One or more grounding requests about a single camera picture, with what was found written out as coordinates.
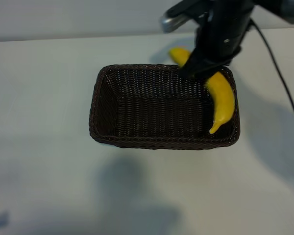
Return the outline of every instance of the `yellow banana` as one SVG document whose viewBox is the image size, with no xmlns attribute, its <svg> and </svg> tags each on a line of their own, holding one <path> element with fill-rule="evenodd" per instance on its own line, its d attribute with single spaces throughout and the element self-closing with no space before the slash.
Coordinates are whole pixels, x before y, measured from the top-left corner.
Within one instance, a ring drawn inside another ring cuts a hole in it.
<svg viewBox="0 0 294 235">
<path fill-rule="evenodd" d="M 169 55 L 174 62 L 176 62 L 180 67 L 182 67 L 185 65 L 186 61 L 190 57 L 191 52 L 181 47 L 173 47 L 169 51 Z"/>
<path fill-rule="evenodd" d="M 209 130 L 209 133 L 213 134 L 221 125 L 231 120 L 235 109 L 235 99 L 230 84 L 220 72 L 210 77 L 205 87 L 215 104 L 214 124 Z"/>
<path fill-rule="evenodd" d="M 191 53 L 186 49 L 174 47 L 169 51 L 169 55 L 174 62 L 182 67 Z M 214 123 L 209 130 L 209 133 L 213 134 L 221 125 L 231 120 L 235 109 L 235 98 L 230 84 L 220 72 L 210 77 L 205 87 L 208 89 L 215 104 Z"/>
</svg>

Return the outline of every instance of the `white table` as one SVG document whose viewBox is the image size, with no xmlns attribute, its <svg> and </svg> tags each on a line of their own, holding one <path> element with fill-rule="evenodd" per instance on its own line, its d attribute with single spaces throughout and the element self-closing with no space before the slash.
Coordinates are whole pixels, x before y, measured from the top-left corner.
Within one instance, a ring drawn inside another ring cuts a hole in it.
<svg viewBox="0 0 294 235">
<path fill-rule="evenodd" d="M 294 29 L 265 30 L 294 96 Z M 99 70 L 171 63 L 193 34 L 0 43 L 0 235 L 294 235 L 294 115 L 250 32 L 231 65 L 239 141 L 120 149 L 89 136 Z"/>
</svg>

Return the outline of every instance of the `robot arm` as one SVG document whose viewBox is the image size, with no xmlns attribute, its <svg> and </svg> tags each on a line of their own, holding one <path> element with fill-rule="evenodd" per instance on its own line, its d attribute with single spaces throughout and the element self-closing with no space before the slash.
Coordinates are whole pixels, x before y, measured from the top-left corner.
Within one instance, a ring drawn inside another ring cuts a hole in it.
<svg viewBox="0 0 294 235">
<path fill-rule="evenodd" d="M 255 4 L 294 24 L 294 0 L 183 0 L 170 8 L 161 19 L 164 32 L 190 19 L 200 25 L 196 47 L 180 70 L 181 76 L 229 65 L 241 50 Z"/>
</svg>

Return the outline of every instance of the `wicker basket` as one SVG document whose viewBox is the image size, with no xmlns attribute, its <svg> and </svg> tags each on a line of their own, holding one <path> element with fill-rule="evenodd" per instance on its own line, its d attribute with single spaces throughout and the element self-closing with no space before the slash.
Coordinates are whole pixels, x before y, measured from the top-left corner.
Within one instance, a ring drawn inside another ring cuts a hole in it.
<svg viewBox="0 0 294 235">
<path fill-rule="evenodd" d="M 233 118 L 213 135 L 214 104 L 205 79 L 181 79 L 175 65 L 111 65 L 97 78 L 89 117 L 92 138 L 122 148 L 211 149 L 233 145 L 240 119 L 232 72 Z"/>
</svg>

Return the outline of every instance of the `banana tip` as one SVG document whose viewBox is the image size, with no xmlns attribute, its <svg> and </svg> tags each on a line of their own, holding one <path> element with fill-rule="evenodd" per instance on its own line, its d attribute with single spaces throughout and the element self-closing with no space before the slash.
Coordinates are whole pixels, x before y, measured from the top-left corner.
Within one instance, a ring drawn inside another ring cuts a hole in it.
<svg viewBox="0 0 294 235">
<path fill-rule="evenodd" d="M 209 130 L 209 133 L 211 135 L 214 134 L 219 129 L 220 126 L 221 126 L 220 123 L 214 122 L 214 124 L 212 125 L 211 129 Z"/>
</svg>

